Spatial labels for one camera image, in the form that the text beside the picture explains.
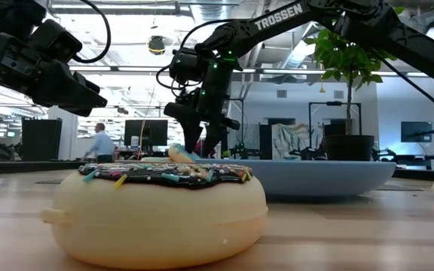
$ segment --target speaker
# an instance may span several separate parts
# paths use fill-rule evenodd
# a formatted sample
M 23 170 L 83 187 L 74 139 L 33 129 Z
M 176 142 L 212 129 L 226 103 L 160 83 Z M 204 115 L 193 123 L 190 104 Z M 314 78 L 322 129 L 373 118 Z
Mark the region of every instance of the speaker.
M 23 120 L 23 161 L 57 160 L 60 152 L 61 119 Z

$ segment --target wooden table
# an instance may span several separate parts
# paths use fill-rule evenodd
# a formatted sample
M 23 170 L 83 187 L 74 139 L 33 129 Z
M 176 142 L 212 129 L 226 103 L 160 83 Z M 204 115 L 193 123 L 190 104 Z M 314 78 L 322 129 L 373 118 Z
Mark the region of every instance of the wooden table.
M 0 271 L 105 270 L 62 253 L 38 212 L 68 171 L 0 175 Z M 188 270 L 434 271 L 431 182 L 423 192 L 375 191 L 349 202 L 269 204 L 264 236 L 242 254 Z

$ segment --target man in blue shirt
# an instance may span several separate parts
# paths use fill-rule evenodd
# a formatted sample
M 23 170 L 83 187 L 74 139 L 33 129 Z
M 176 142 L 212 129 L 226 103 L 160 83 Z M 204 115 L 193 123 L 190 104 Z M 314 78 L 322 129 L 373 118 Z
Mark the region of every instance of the man in blue shirt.
M 97 123 L 95 132 L 95 143 L 84 156 L 88 156 L 88 154 L 94 151 L 97 163 L 113 163 L 115 145 L 112 138 L 105 132 L 105 124 Z

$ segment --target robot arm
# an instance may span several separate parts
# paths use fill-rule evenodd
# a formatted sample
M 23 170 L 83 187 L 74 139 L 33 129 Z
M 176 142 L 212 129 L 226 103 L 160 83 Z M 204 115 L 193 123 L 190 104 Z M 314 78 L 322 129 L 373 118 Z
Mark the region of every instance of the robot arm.
M 99 87 L 67 65 L 81 42 L 45 15 L 34 0 L 0 0 L 0 85 L 81 116 L 105 107 Z
M 187 151 L 200 136 L 201 121 L 209 123 L 204 155 L 219 142 L 223 129 L 239 129 L 238 122 L 222 115 L 232 70 L 241 69 L 237 58 L 258 42 L 310 21 L 362 46 L 382 48 L 434 78 L 434 40 L 401 23 L 384 0 L 299 0 L 262 17 L 221 25 L 194 49 L 174 52 L 170 76 L 181 85 L 202 82 L 191 95 L 182 91 L 164 111 L 182 125 Z

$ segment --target plant pot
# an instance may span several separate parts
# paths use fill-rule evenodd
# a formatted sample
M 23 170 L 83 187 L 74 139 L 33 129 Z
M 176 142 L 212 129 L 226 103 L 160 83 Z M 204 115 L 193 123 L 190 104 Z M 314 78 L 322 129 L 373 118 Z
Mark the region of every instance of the plant pot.
M 328 160 L 370 161 L 374 146 L 372 135 L 331 135 L 323 139 Z

